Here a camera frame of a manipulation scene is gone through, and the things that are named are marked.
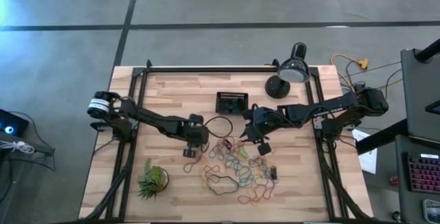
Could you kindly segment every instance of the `floor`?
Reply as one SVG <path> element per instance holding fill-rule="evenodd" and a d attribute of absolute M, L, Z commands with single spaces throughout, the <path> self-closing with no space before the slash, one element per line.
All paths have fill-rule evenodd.
<path fill-rule="evenodd" d="M 74 220 L 96 132 L 90 97 L 108 87 L 113 66 L 262 65 L 308 46 L 310 65 L 332 54 L 368 58 L 369 69 L 399 62 L 399 51 L 424 48 L 440 34 L 440 0 L 0 0 L 0 108 L 31 115 L 56 147 L 57 171 L 23 165 L 5 223 Z M 348 61 L 338 58 L 344 71 Z M 353 76 L 385 84 L 400 65 Z M 352 65 L 350 73 L 359 69 Z M 390 110 L 362 126 L 405 118 L 402 83 L 388 90 Z M 30 132 L 29 138 L 35 139 Z M 379 150 L 377 175 L 365 174 L 373 211 L 398 208 L 394 146 Z"/>

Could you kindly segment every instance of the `white paper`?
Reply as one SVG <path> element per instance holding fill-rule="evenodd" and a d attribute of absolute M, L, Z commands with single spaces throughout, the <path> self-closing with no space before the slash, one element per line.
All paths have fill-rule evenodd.
<path fill-rule="evenodd" d="M 360 141 L 364 139 L 365 137 L 370 136 L 369 134 L 359 131 L 357 129 L 353 130 L 353 137 Z M 360 167 L 362 170 L 376 174 L 376 162 L 377 162 L 377 148 L 374 150 L 364 153 L 363 155 L 359 155 L 359 161 L 360 161 Z"/>

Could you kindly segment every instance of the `keyboard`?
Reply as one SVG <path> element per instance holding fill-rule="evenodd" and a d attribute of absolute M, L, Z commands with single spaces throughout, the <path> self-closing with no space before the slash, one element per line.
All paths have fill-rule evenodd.
<path fill-rule="evenodd" d="M 440 159 L 438 155 L 406 154 L 410 190 L 440 194 Z"/>

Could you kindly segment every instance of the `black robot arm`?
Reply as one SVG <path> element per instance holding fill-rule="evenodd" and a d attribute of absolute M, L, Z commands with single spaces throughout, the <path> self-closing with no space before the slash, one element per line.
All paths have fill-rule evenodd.
<path fill-rule="evenodd" d="M 113 104 L 120 101 L 118 108 Z M 138 107 L 130 98 L 121 98 L 117 93 L 99 91 L 90 102 L 87 113 L 94 118 L 104 120 L 113 128 L 113 134 L 121 140 L 132 138 L 133 124 L 129 119 L 155 127 L 161 134 L 188 143 L 184 150 L 185 157 L 194 158 L 192 148 L 208 143 L 209 130 L 203 125 L 204 118 L 191 114 L 189 119 L 177 116 L 162 116 L 148 109 Z"/>
<path fill-rule="evenodd" d="M 288 104 L 277 106 L 276 110 L 258 107 L 245 111 L 243 117 L 250 122 L 246 124 L 241 137 L 247 136 L 244 142 L 260 144 L 258 151 L 264 155 L 271 152 L 265 139 L 267 134 L 279 128 L 301 128 L 311 118 L 321 117 L 338 111 L 345 111 L 333 119 L 321 122 L 322 138 L 335 139 L 348 125 L 357 126 L 364 116 L 383 115 L 388 110 L 384 95 L 377 89 L 355 86 L 355 92 L 310 105 Z"/>

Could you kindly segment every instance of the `lamp base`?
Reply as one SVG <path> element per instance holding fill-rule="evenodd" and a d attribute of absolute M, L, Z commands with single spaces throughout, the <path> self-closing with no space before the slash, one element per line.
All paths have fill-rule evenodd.
<path fill-rule="evenodd" d="M 272 98 L 284 98 L 290 91 L 290 83 L 278 76 L 271 76 L 265 85 L 266 93 Z"/>

